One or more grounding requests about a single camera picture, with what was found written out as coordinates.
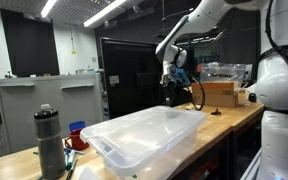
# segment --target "gray water bottle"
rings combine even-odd
[[[43,104],[41,111],[34,114],[34,119],[43,179],[58,179],[65,173],[58,111],[51,109],[49,104]]]

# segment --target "fluorescent light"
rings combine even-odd
[[[105,7],[102,11],[100,11],[99,13],[95,14],[93,17],[91,17],[89,20],[84,22],[84,26],[87,27],[91,24],[93,24],[94,22],[96,22],[97,20],[99,20],[100,18],[102,18],[103,16],[105,16],[107,13],[111,12],[113,9],[115,9],[116,7],[118,7],[119,5],[121,5],[123,2],[125,2],[126,0],[115,0],[114,2],[112,2],[110,5],[108,5],[107,7]]]
[[[50,12],[50,10],[52,9],[52,7],[54,6],[54,4],[56,3],[57,0],[48,0],[46,5],[44,6],[41,14],[42,17],[45,18],[48,14],[48,12]]]

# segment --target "wooden table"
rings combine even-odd
[[[175,174],[183,170],[195,161],[216,143],[226,137],[232,130],[238,129],[247,123],[252,116],[263,110],[261,104],[250,104],[238,108],[219,108],[221,116],[211,116],[215,107],[205,106],[204,112],[208,119],[198,127],[197,145],[192,154],[175,171]],[[33,154],[37,148],[31,148],[18,153],[0,158],[0,179],[37,179],[40,175],[39,158]],[[84,150],[86,155],[77,155],[78,163],[72,179],[78,179],[83,169],[87,166],[98,176],[99,179],[117,179],[110,171],[104,168],[103,159],[89,147]]]

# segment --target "clear plastic bin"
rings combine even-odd
[[[245,64],[223,64],[218,62],[202,64],[201,82],[235,81],[241,84],[245,72]]]
[[[205,119],[203,112],[156,106],[86,127],[81,139],[116,176],[166,179],[192,153]]]

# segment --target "brown box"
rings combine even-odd
[[[202,102],[202,90],[200,85],[192,83],[193,98],[197,104]],[[238,95],[234,91],[233,82],[225,83],[202,83],[205,91],[205,105],[235,107],[238,103]]]

